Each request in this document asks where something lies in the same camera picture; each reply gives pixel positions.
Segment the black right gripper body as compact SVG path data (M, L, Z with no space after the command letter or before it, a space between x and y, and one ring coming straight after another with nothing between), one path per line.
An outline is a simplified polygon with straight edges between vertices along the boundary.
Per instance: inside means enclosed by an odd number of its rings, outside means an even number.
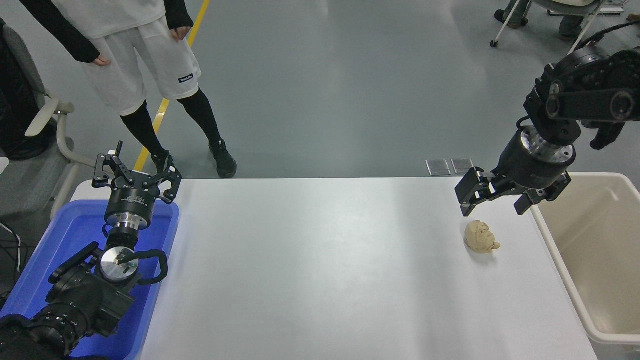
M524 188L544 189L570 165L570 145L554 145L536 129L518 129L500 155L494 174Z

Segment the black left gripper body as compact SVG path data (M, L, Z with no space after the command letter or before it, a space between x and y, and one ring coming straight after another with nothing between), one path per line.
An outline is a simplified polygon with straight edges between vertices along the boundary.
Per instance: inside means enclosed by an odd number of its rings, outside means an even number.
M134 214L142 219L152 219L156 198L150 191L135 187L112 189L106 207L105 219L118 214Z

